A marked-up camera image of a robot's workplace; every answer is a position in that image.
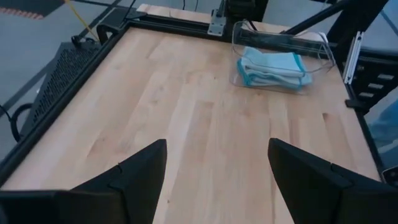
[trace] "light blue towel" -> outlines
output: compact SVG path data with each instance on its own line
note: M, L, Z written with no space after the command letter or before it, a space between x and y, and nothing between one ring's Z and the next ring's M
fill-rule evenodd
M246 86L279 85L299 90L312 83L301 56L295 53L262 53L245 47L237 68Z

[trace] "towel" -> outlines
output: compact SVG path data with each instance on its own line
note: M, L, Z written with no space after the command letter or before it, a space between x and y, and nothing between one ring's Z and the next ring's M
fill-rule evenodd
M246 86L283 86L300 90L312 83L301 56L295 53L262 53L245 47L237 69Z

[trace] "black metal frame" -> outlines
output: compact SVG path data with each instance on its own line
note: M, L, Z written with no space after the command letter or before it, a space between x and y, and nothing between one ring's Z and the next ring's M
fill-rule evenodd
M327 15L332 15L332 12L336 13L339 9L341 10L344 6L349 4L346 1L356 1L358 0L343 0L343 3L337 3L337 5L332 6L332 8L328 8L325 11ZM296 27L293 27L287 30L285 33L292 34L295 32L300 32L302 29L306 29L309 25L314 25L317 22L325 19L327 17L316 15L310 18L307 21L304 21L304 25L299 24ZM81 72L79 79L77 79L72 85L68 87L68 90L64 92L62 97L56 102L52 108L46 112L46 114L39 119L35 127L29 132L24 138L18 142L17 146L7 155L5 160L0 163L0 185L5 183L7 178L14 172L17 166L23 161L26 155L30 152L30 150L34 147L34 145L39 141L39 139L44 135L44 133L48 130L48 128L52 125L52 123L56 120L58 115L62 112L62 110L69 104L72 98L77 94L79 89L83 86L83 84L87 81L87 79L91 76L91 74L96 70L96 68L100 65L100 63L106 58L111 49L117 44L120 38L126 33L126 31L130 27L140 28L140 29L149 29L159 32L167 32L171 34L178 35L186 35L190 37L196 37L201 39L215 40L220 42L231 42L231 33L232 26L231 23L236 21L236 18L229 18L226 26L225 35L218 37L214 35L209 35L207 33L209 24L203 22L194 22L187 21L183 19L176 19L172 17L162 17L162 16L153 16L148 15L142 12L136 12L135 10L129 9L129 12L126 14L124 22L119 27L110 27L106 24L101 24L98 26L97 31L100 37L100 41L103 44L101 50L90 60L90 62L86 65L85 69ZM110 37L107 36L107 32L111 32L112 35ZM239 41L246 45L251 45L253 47L262 47L266 49L272 50L281 50L281 51L294 51L300 52L301 50L306 52L318 52L318 48L314 49L314 41L310 40L302 40L297 39L294 40L294 43L288 43L280 46L272 46L272 45L264 45L261 42L256 42L250 38L248 33L245 33L243 30L241 35L239 36ZM342 44L339 43L334 44L331 43L330 47L333 49L338 48ZM338 65L340 69L342 69L342 61L338 61ZM347 91L351 99L355 100L355 93L351 86L346 86ZM363 118L363 110L355 109L356 115L358 117L358 121L362 127L364 137L368 143L370 151L372 153L373 159L376 163L377 170L381 173L384 170L384 166L381 162L379 154L377 153L377 149L373 143L373 139L369 133L367 124Z

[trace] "clear plastic container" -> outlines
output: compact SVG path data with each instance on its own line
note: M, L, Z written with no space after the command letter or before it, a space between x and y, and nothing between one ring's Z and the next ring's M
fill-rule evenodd
M267 60L262 55L250 54L257 50L267 53ZM234 25L232 59L229 76L232 84L303 95L322 82L322 77L335 66L324 34L304 32L294 36L261 32L254 30L248 21Z

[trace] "wooden table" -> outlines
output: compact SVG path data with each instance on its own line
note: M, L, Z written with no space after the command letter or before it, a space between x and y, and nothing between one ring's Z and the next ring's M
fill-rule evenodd
M230 56L230 44L130 29L2 189L70 189L159 138L169 155L154 223L292 223L270 137L378 179L337 68L311 94L290 95L231 85Z

